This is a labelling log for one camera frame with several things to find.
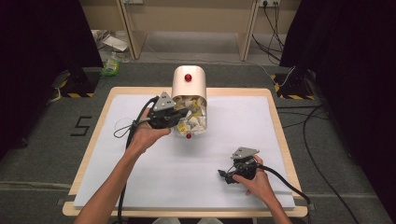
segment wooden table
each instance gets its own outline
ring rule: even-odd
[[[113,88],[110,94],[107,97],[105,106],[103,108],[102,114],[97,122],[96,128],[93,131],[92,138],[90,143],[88,144],[86,153],[82,159],[81,165],[79,166],[78,173],[73,182],[72,188],[69,191],[68,197],[74,198],[78,193],[78,188],[80,187],[82,178],[87,169],[89,160],[91,158],[95,142],[99,136],[101,128],[104,124],[107,111],[112,103],[114,96],[118,94],[151,94],[157,95],[159,92],[167,91],[169,95],[171,95],[172,88],[164,88],[164,87],[116,87]],[[297,174],[294,169],[294,165],[291,159],[291,155],[289,152],[288,144],[285,139],[285,135],[283,134],[283,130],[280,124],[279,116],[276,112],[276,107],[274,100],[272,98],[272,94],[267,89],[231,89],[231,88],[207,88],[207,95],[246,95],[246,96],[266,96],[268,99],[268,104],[270,106],[270,113],[274,123],[274,128],[276,131],[276,138],[279,143],[282,157],[284,160],[286,172],[288,175],[289,182],[297,189],[301,190],[300,183],[297,177]],[[303,198],[298,194],[293,192],[293,198],[295,200],[302,200]],[[66,216],[77,216],[80,209],[77,209],[73,205],[73,200],[70,202],[64,203],[64,214]],[[296,205],[296,207],[292,210],[286,211],[289,217],[304,217],[307,214],[307,207]],[[115,209],[112,213],[112,216],[117,215],[117,210]],[[122,215],[125,217],[270,217],[271,213],[268,210],[263,211],[216,211],[214,209],[210,210],[193,210],[193,211],[127,211],[124,210]]]

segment hand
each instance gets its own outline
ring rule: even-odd
[[[142,118],[146,118],[149,113],[149,108],[146,108],[142,114]],[[152,129],[147,122],[139,124],[131,144],[128,146],[127,151],[133,150],[139,154],[143,154],[151,147],[159,138],[170,133],[169,128],[165,129]]]
[[[253,158],[257,163],[262,164],[262,158],[257,155],[254,155]],[[253,193],[268,206],[268,203],[277,202],[277,198],[268,180],[268,175],[264,170],[257,168],[256,175],[252,180],[248,180],[241,175],[233,175],[233,179],[247,187],[246,195]]]

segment power strip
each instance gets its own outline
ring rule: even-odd
[[[276,4],[280,5],[280,0],[260,0],[260,7],[264,7],[264,1],[267,2],[267,7],[276,7]]]

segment transparent container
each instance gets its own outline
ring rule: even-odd
[[[207,128],[204,69],[196,65],[178,67],[174,73],[172,99],[176,102],[176,109],[189,109],[186,118],[173,128],[173,133],[187,138],[204,133]]]

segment red button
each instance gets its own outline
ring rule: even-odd
[[[187,74],[186,76],[184,76],[184,80],[191,81],[192,80],[192,76],[190,74]]]

